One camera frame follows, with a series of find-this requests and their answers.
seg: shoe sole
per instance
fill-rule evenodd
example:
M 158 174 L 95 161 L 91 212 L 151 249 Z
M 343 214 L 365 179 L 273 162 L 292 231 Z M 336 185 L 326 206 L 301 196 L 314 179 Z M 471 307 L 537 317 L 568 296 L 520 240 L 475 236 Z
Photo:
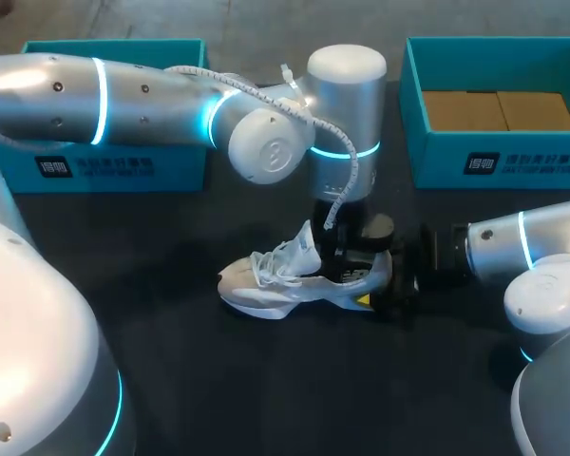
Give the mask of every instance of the shoe sole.
M 293 302 L 292 304 L 286 304 L 284 306 L 277 307 L 274 309 L 256 309 L 253 307 L 240 306 L 232 301 L 229 301 L 223 296 L 221 296 L 221 299 L 226 304 L 237 309 L 239 312 L 243 314 L 248 314 L 255 318 L 261 318 L 264 320 L 281 320 L 285 318 L 287 315 L 289 315 L 289 313 L 300 304 L 299 302 Z M 332 299 L 325 299 L 325 300 L 330 301 L 332 304 L 335 304 L 340 309 L 344 309 L 345 311 L 371 312 L 371 308 L 359 306 L 355 301 L 353 301 L 350 297 L 347 296 L 334 297 Z

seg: white circular cap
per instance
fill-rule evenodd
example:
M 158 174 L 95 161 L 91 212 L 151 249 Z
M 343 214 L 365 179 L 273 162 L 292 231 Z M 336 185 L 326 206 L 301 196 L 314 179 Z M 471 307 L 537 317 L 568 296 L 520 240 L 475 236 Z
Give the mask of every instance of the white circular cap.
M 570 261 L 544 262 L 518 276 L 504 293 L 511 323 L 531 334 L 570 328 Z
M 235 127 L 228 157 L 247 181 L 269 184 L 288 177 L 308 149 L 307 125 L 271 109 L 247 114 Z
M 98 349 L 85 300 L 0 225 L 0 456 L 24 454 L 68 417 Z
M 315 51 L 308 72 L 328 83 L 364 84 L 387 74 L 387 61 L 370 47 L 335 45 Z

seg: shoe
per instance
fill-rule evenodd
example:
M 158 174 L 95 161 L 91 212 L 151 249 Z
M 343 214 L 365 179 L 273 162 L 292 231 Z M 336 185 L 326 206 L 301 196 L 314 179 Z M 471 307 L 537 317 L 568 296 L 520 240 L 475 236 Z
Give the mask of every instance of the shoe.
M 350 271 L 342 283 L 320 274 L 322 261 L 307 220 L 297 236 L 272 252 L 253 252 L 219 273 L 221 298 L 235 309 L 257 317 L 284 318 L 302 302 L 326 299 L 347 310 L 368 311 L 357 297 L 386 288 L 392 272 L 389 252 L 371 254 L 365 271 Z

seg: brown cardboard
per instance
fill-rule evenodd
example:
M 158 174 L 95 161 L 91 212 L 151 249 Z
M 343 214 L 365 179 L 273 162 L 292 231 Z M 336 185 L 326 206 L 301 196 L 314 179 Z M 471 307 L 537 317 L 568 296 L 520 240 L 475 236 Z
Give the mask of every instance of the brown cardboard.
M 509 130 L 570 131 L 570 112 L 559 93 L 498 92 Z
M 506 131 L 496 92 L 423 92 L 435 131 Z

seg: teal cardboard box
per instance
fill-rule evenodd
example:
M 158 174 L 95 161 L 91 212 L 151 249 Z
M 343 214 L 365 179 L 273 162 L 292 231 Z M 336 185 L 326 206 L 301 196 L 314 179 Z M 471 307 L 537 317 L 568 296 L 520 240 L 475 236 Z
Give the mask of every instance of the teal cardboard box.
M 555 92 L 570 116 L 570 38 L 409 38 L 399 88 L 416 187 L 570 189 L 570 131 L 435 131 L 423 91 Z
M 23 52 L 97 57 L 156 68 L 208 67 L 201 40 L 29 42 Z M 194 145 L 72 144 L 33 153 L 0 143 L 0 170 L 10 191 L 16 194 L 196 192 L 203 187 L 205 155 L 204 147 Z

